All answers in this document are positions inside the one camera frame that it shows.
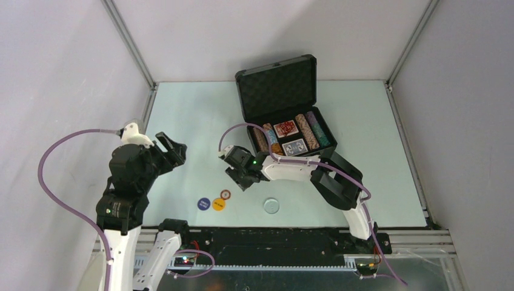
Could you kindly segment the orange poker chip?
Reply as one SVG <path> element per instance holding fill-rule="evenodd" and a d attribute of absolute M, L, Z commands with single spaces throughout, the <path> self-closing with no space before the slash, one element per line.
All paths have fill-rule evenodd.
<path fill-rule="evenodd" d="M 223 200 L 228 200 L 231 198 L 231 192 L 227 189 L 224 189 L 221 191 L 220 193 L 220 198 L 223 199 Z"/>

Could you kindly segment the black poker case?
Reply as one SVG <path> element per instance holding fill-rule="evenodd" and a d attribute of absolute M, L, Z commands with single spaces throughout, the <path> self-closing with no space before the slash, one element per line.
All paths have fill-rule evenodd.
<path fill-rule="evenodd" d="M 272 150 L 271 142 L 263 125 L 270 123 L 273 127 L 280 122 L 294 120 L 299 133 L 286 138 L 278 138 L 282 148 L 282 144 L 286 142 L 300 138 L 305 141 L 305 137 L 295 121 L 295 116 L 298 114 L 305 116 L 309 111 L 314 112 L 330 145 L 320 146 L 315 150 L 309 149 L 307 153 L 297 156 L 320 155 L 324 151 L 336 149 L 338 143 L 321 112 L 315 106 L 316 71 L 317 59 L 313 55 L 302 55 L 253 69 L 241 70 L 235 74 L 242 115 L 244 121 L 250 123 L 247 131 L 256 152 L 258 152 L 258 148 L 252 128 L 256 127 L 265 134 L 269 150 Z"/>

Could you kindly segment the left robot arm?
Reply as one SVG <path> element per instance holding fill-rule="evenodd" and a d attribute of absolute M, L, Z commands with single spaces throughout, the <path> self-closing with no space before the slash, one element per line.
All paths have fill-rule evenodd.
<path fill-rule="evenodd" d="M 174 142 L 164 132 L 156 138 L 162 149 L 156 144 L 129 143 L 115 149 L 109 162 L 111 175 L 96 206 L 96 224 L 107 239 L 102 251 L 107 258 L 104 281 L 109 290 L 156 290 L 173 255 L 192 244 L 187 221 L 165 219 L 149 257 L 138 272 L 133 270 L 149 191 L 159 176 L 186 160 L 185 144 Z"/>

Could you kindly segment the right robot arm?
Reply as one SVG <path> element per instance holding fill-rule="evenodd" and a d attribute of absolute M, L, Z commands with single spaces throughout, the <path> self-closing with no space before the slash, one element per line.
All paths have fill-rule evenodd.
<path fill-rule="evenodd" d="M 314 156 L 281 156 L 228 145 L 218 152 L 228 164 L 226 174 L 246 190 L 261 181 L 310 182 L 332 207 L 343 212 L 359 253 L 369 253 L 377 245 L 374 223 L 365 207 L 370 192 L 362 184 L 362 173 L 338 153 L 330 150 Z"/>

